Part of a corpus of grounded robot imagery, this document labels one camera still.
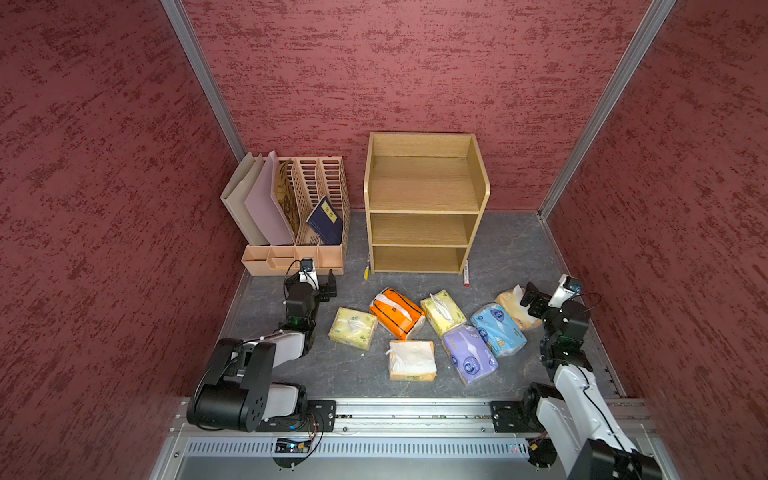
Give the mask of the light blue tissue pack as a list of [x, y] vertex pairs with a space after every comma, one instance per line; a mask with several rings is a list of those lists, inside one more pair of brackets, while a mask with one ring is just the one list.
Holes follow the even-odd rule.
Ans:
[[497, 303], [489, 303], [478, 309], [471, 316], [470, 322], [497, 358], [515, 355], [527, 344], [526, 336]]

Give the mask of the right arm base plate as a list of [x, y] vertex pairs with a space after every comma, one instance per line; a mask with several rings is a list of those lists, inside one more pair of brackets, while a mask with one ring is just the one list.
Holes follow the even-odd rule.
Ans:
[[539, 422], [537, 401], [491, 401], [490, 412], [494, 432], [497, 434], [523, 434], [533, 437], [542, 434], [545, 427]]

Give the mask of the wooden three-tier shelf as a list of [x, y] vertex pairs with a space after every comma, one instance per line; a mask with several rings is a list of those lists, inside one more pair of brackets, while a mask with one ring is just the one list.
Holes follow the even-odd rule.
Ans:
[[373, 132], [363, 194], [372, 272], [460, 274], [491, 186], [473, 134]]

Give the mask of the beige tissue pack bottom shelf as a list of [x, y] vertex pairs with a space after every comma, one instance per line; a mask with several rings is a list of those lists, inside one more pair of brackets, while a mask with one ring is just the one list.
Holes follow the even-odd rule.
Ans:
[[496, 296], [500, 305], [521, 331], [530, 331], [542, 326], [542, 320], [529, 314], [528, 308], [521, 305], [525, 289], [516, 285], [513, 289]]

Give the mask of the purple tissue pack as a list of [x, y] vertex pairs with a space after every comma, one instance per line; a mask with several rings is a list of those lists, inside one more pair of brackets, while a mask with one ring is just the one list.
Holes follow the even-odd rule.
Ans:
[[498, 361], [478, 330], [461, 324], [442, 336], [443, 347], [459, 378], [466, 386], [488, 377], [498, 369]]

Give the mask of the yellow green tissue box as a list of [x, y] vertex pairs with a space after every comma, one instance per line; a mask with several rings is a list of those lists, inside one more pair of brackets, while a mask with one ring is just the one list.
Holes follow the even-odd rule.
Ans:
[[368, 351], [377, 325], [377, 317], [373, 314], [340, 307], [329, 338], [336, 343]]

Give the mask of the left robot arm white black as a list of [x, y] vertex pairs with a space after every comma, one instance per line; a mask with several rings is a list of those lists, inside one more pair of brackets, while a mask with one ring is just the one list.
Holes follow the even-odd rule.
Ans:
[[322, 283], [300, 270], [284, 279], [283, 293], [285, 321], [273, 333], [217, 342], [187, 404], [188, 423], [207, 431], [314, 428], [306, 388], [274, 381], [273, 371], [309, 353], [320, 304], [337, 296], [337, 281], [333, 271]]

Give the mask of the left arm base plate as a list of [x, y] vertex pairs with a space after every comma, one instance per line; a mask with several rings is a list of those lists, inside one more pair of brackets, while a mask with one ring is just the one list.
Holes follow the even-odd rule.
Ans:
[[257, 432], [328, 433], [333, 432], [336, 421], [335, 400], [309, 400], [302, 413], [264, 420]]

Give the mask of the orange white tissue pack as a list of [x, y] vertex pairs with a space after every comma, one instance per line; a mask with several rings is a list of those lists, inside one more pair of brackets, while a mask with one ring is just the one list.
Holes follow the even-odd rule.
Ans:
[[426, 319], [424, 311], [393, 288], [378, 293], [369, 305], [370, 313], [398, 340], [414, 339]]

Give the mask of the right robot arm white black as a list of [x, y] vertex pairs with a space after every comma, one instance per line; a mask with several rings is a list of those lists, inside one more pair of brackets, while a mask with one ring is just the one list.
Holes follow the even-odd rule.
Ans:
[[546, 430], [569, 479], [661, 479], [656, 460], [635, 446], [615, 420], [582, 350], [591, 309], [583, 283], [561, 277], [548, 295], [533, 283], [520, 306], [542, 321], [540, 360], [552, 384], [533, 386], [529, 403]]

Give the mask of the orange yellow tissue box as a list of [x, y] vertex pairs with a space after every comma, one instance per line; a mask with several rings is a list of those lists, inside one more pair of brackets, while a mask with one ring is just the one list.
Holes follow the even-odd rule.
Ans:
[[387, 351], [389, 379], [431, 382], [437, 377], [432, 341], [391, 341]]

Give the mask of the yellow tissue pack bottom shelf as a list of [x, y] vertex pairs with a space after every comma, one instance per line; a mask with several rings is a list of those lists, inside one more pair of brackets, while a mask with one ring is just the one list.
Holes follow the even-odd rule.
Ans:
[[428, 322], [442, 338], [449, 330], [467, 322], [467, 318], [450, 294], [441, 290], [420, 302]]

